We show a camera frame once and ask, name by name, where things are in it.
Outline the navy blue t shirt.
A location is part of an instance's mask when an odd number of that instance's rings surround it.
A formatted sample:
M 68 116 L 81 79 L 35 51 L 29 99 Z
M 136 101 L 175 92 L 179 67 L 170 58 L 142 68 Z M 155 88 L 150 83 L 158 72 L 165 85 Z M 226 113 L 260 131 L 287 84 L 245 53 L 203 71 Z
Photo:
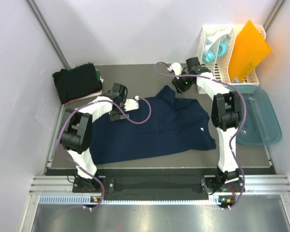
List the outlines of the navy blue t shirt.
M 104 114 L 92 124 L 90 153 L 95 164 L 160 157 L 188 150 L 213 150 L 210 117 L 197 99 L 176 98 L 164 86 L 154 97 L 139 102 L 130 119 L 111 121 Z

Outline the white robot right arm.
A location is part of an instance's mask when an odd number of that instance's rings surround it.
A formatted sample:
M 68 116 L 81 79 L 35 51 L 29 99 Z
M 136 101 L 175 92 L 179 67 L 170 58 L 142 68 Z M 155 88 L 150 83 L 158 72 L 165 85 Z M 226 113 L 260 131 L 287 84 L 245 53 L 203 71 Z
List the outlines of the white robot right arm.
M 219 161 L 216 179 L 211 184 L 204 183 L 205 191 L 228 191 L 240 181 L 240 169 L 236 162 L 235 133 L 242 121 L 242 101 L 236 91 L 230 91 L 218 81 L 214 74 L 202 66 L 197 57 L 186 60 L 187 68 L 180 63 L 172 63 L 168 72 L 175 78 L 172 84 L 179 93 L 185 93 L 195 84 L 212 100 L 211 120 L 218 132 Z

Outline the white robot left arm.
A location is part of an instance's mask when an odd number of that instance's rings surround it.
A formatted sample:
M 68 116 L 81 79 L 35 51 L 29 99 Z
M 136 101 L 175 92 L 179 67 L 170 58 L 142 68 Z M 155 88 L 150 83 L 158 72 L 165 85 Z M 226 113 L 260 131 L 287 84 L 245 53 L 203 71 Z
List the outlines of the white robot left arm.
M 64 129 L 60 143 L 68 154 L 76 162 L 77 175 L 74 185 L 86 189 L 89 192 L 96 191 L 100 186 L 100 180 L 95 177 L 97 167 L 93 162 L 89 147 L 92 139 L 93 122 L 104 114 L 110 116 L 110 120 L 120 120 L 124 112 L 139 108 L 139 97 L 128 99 L 126 86 L 115 83 L 111 90 L 92 100 L 91 105 L 77 111 L 73 116 L 72 108 L 64 111 L 61 129 Z

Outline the folded red t shirt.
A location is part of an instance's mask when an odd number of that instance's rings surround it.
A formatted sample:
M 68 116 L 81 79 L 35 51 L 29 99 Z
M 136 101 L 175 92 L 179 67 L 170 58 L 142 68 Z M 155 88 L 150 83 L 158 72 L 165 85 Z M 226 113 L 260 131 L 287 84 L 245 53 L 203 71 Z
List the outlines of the folded red t shirt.
M 91 98 L 91 97 L 96 97 L 96 96 L 99 96 L 102 94 L 102 91 L 97 91 L 97 92 L 94 92 L 94 93 L 91 93 L 89 95 L 86 95 L 84 97 L 81 97 L 81 98 L 77 98 L 77 99 L 73 99 L 73 100 L 70 100 L 68 101 L 67 103 L 65 103 L 65 105 L 68 105 L 68 104 L 71 104 L 73 102 L 77 102 L 77 101 L 80 101 L 80 100 L 84 100 L 84 99 L 88 99 L 88 98 Z

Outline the folded green t shirt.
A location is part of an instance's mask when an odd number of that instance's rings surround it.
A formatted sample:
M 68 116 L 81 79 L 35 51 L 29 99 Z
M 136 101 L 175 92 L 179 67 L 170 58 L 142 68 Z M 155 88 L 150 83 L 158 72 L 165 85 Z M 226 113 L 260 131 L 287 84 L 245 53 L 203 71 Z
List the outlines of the folded green t shirt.
M 101 76 L 101 72 L 98 69 L 96 69 L 96 68 L 95 68 L 95 71 L 96 71 L 97 80 L 101 81 L 103 83 L 104 79 Z

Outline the teal headphones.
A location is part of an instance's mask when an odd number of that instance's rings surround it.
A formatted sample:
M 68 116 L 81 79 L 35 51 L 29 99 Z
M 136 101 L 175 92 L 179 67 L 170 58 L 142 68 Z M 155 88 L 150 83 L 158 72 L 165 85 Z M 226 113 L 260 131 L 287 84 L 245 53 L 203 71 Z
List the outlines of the teal headphones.
M 206 38 L 202 56 L 204 63 L 214 63 L 217 58 L 221 58 L 227 53 L 231 32 L 232 27 L 226 27 Z

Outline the folded black t shirt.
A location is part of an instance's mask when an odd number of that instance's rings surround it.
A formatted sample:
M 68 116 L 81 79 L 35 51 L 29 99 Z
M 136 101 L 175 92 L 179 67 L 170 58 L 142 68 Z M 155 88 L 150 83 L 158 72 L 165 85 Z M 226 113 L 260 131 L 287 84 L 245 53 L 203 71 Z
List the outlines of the folded black t shirt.
M 87 63 L 76 69 L 61 69 L 52 74 L 61 104 L 102 90 L 97 80 L 95 66 Z

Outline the white slotted file organizer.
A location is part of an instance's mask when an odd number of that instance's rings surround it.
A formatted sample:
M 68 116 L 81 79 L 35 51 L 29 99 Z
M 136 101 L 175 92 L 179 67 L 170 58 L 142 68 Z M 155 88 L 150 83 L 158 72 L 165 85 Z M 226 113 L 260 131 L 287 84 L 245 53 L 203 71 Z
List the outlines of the white slotted file organizer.
M 215 33 L 217 33 L 220 30 L 225 29 L 226 27 L 232 27 L 231 39 L 230 39 L 229 44 L 228 44 L 227 53 L 223 57 L 217 58 L 214 63 L 210 63 L 210 64 L 204 63 L 202 60 L 202 56 L 203 56 L 203 49 L 205 46 L 206 38 L 211 36 L 211 35 L 214 35 Z M 236 35 L 241 31 L 241 29 L 243 27 L 244 27 L 244 25 L 240 25 L 240 24 L 235 24 L 235 25 L 203 25 L 202 30 L 201 30 L 199 43 L 198 43 L 196 56 L 198 57 L 201 65 L 207 67 L 218 81 L 221 81 L 224 83 L 229 83 L 231 85 L 236 86 L 236 88 L 238 86 L 244 86 L 244 87 L 256 86 L 256 87 L 258 87 L 259 80 L 257 78 L 255 70 L 253 70 L 241 82 L 238 80 L 231 82 L 229 79 L 228 66 L 229 66 L 229 62 L 231 59 L 234 42 L 236 39 Z

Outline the orange plastic folder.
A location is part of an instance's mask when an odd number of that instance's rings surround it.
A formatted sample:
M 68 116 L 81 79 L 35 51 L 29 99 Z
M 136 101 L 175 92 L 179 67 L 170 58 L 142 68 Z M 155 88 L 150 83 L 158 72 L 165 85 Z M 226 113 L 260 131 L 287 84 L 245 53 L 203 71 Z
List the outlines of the orange plastic folder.
M 228 74 L 231 82 L 243 81 L 272 49 L 251 20 L 236 35 Z

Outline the translucent teal plastic bin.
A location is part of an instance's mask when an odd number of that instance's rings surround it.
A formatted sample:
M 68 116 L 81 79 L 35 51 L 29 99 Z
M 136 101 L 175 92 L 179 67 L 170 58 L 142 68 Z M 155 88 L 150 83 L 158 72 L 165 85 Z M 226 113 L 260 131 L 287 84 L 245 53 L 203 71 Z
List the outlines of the translucent teal plastic bin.
M 280 124 L 271 101 L 261 87 L 238 86 L 246 102 L 246 120 L 236 141 L 242 145 L 265 146 L 282 138 Z

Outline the right aluminium corner post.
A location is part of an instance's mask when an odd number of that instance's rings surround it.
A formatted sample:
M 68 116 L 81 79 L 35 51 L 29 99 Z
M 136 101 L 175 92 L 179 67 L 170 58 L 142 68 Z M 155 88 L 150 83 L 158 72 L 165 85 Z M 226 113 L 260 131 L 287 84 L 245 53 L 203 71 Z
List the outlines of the right aluminium corner post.
M 284 4 L 286 3 L 286 0 L 276 0 L 273 8 L 271 9 L 269 15 L 267 16 L 263 28 L 267 32 L 273 22 L 275 21 L 276 17 L 279 15 L 280 11 L 282 10 Z

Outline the aluminium corner post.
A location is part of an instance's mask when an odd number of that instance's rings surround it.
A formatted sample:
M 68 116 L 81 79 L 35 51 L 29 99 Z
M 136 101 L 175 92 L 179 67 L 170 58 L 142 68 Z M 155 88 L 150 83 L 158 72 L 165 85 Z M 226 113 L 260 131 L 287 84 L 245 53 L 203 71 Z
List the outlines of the aluminium corner post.
M 33 13 L 34 17 L 36 18 L 38 24 L 40 25 L 48 41 L 50 42 L 50 45 L 52 46 L 54 52 L 56 53 L 59 61 L 61 62 L 61 64 L 65 69 L 69 70 L 71 67 L 67 59 L 65 58 L 59 44 L 57 43 L 51 29 L 49 28 L 46 20 L 44 19 L 44 16 L 42 15 L 38 5 L 34 0 L 25 0 L 25 2 L 28 5 L 31 12 Z
M 273 22 L 275 21 L 276 17 L 279 15 L 280 11 L 282 10 L 284 4 L 286 3 L 286 0 L 276 0 L 273 8 L 271 9 L 269 15 L 267 16 L 263 28 L 267 32 Z

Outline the left aluminium corner post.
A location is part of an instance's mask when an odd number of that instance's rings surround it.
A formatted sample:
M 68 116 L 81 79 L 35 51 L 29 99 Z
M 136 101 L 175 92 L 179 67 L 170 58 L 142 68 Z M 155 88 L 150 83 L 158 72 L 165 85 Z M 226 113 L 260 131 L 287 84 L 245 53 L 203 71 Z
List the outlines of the left aluminium corner post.
M 59 61 L 61 62 L 61 64 L 65 69 L 69 70 L 71 67 L 67 59 L 65 58 L 59 44 L 57 43 L 51 29 L 49 28 L 46 20 L 44 19 L 44 16 L 42 15 L 38 5 L 34 0 L 25 0 L 25 2 L 28 5 L 31 12 L 33 13 L 34 17 L 36 18 L 38 24 L 40 25 L 48 41 L 50 42 L 50 45 L 52 46 L 54 52 L 56 53 Z

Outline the aluminium frame rail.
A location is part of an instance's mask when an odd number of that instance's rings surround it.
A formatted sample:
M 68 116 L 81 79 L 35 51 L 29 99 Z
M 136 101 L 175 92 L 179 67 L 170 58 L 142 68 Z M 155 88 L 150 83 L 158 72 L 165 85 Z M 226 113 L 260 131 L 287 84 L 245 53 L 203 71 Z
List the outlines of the aluminium frame rail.
M 105 197 L 73 193 L 64 176 L 35 177 L 22 232 L 290 232 L 290 183 L 284 175 L 248 175 L 233 207 L 231 192 L 207 195 L 196 176 L 121 176 Z

